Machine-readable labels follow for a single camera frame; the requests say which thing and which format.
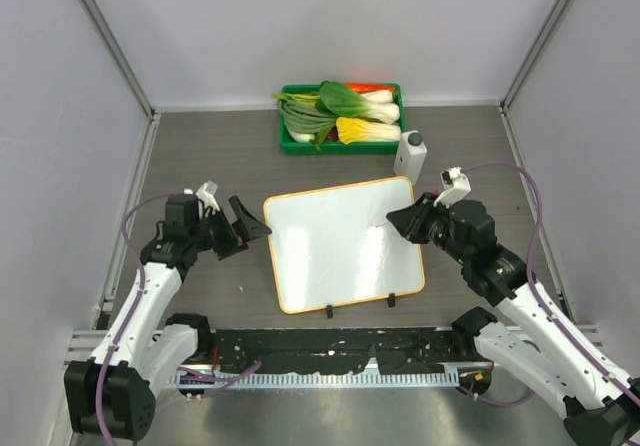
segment metal profile post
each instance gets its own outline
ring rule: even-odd
[[[89,15],[89,18],[91,19],[91,22],[95,26],[96,31],[98,32],[98,35],[104,41],[104,44],[107,50],[109,51],[114,61],[116,62],[118,69],[120,69],[120,72],[122,73],[125,81],[131,88],[131,91],[133,92],[134,96],[138,100],[138,103],[140,103],[140,107],[144,111],[144,114],[147,116],[147,118],[151,119],[153,117],[153,108],[149,103],[149,99],[144,93],[144,90],[142,89],[142,86],[140,85],[138,78],[136,78],[136,75],[133,72],[131,65],[127,61],[127,58],[125,57],[124,53],[122,52],[122,49],[120,48],[118,41],[116,40],[113,32],[111,31],[109,24],[104,18],[102,11],[100,11],[100,8],[98,7],[98,3],[96,3],[96,0],[80,0],[80,3],[82,4],[85,11]]]
[[[549,12],[549,15],[542,25],[542,29],[538,33],[536,40],[531,45],[531,48],[529,49],[524,62],[520,66],[520,70],[516,74],[516,77],[511,83],[511,86],[507,91],[507,95],[502,102],[502,108],[505,111],[509,111],[511,106],[513,106],[513,102],[518,96],[518,93],[522,89],[522,86],[529,77],[529,74],[538,62],[538,59],[549,43],[553,33],[560,24],[560,21],[568,11],[572,1],[573,0],[556,0],[556,2],[554,3],[551,11]]]

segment gray floor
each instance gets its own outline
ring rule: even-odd
[[[525,392],[497,370],[496,399]],[[101,446],[78,437],[73,446]],[[122,441],[119,444],[130,445]],[[453,389],[229,391],[156,414],[140,446],[570,446],[562,421],[538,397],[511,409]]]
[[[438,172],[444,168],[513,160],[496,107],[408,108],[406,121],[423,134],[429,149],[416,195],[439,188]],[[278,147],[277,128],[276,111],[162,115],[142,198],[197,188],[212,179],[223,205],[237,194],[262,218],[262,205],[270,196],[393,175],[393,156],[286,156]],[[524,257],[533,220],[517,173],[494,168],[472,173],[470,180],[470,197],[483,201],[495,217],[500,242]],[[135,244],[151,239],[162,215],[162,201],[138,213]],[[423,247],[423,257],[427,285],[422,292],[400,298],[392,309],[384,301],[338,308],[329,321],[323,312],[291,316],[280,311],[266,241],[254,242],[249,251],[222,262],[213,253],[201,254],[165,318],[195,311],[220,328],[428,326],[450,324],[468,309],[486,306],[444,253],[429,245]],[[555,297],[542,252],[534,268]],[[133,263],[127,260],[116,311],[133,275]]]

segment white cutting board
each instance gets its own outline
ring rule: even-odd
[[[420,246],[386,222],[387,213],[413,202],[404,177],[267,199],[280,308],[302,313],[421,291]]]

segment yellow vegetable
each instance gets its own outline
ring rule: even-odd
[[[338,118],[338,137],[344,144],[400,141],[400,128],[395,124],[374,123],[358,118]]]

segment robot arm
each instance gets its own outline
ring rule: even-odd
[[[463,315],[454,329],[472,338],[469,342],[480,354],[499,362],[545,399],[577,444],[623,444],[640,429],[640,408],[620,385],[640,397],[640,382],[595,348],[540,282],[529,285],[526,264],[497,242],[495,222],[484,205],[462,199],[471,188],[460,168],[441,176],[443,193],[425,193],[387,219],[408,241],[432,242],[457,261],[467,285],[522,327],[541,354],[509,337],[506,328],[482,308]]]
[[[98,372],[123,324],[121,340],[108,362],[102,398],[103,416],[115,438],[142,439],[169,377],[194,353],[211,350],[211,330],[203,316],[183,315],[188,317],[167,321],[155,342],[152,336],[198,253],[213,250],[224,259],[247,249],[247,242],[271,233],[235,196],[229,203],[237,220],[230,224],[214,198],[215,190],[215,184],[208,182],[195,194],[188,191],[168,198],[164,221],[141,251],[146,280],[135,313],[132,305],[141,290],[139,271],[120,313],[89,360],[69,364],[64,383],[75,432],[100,434],[95,409]]]

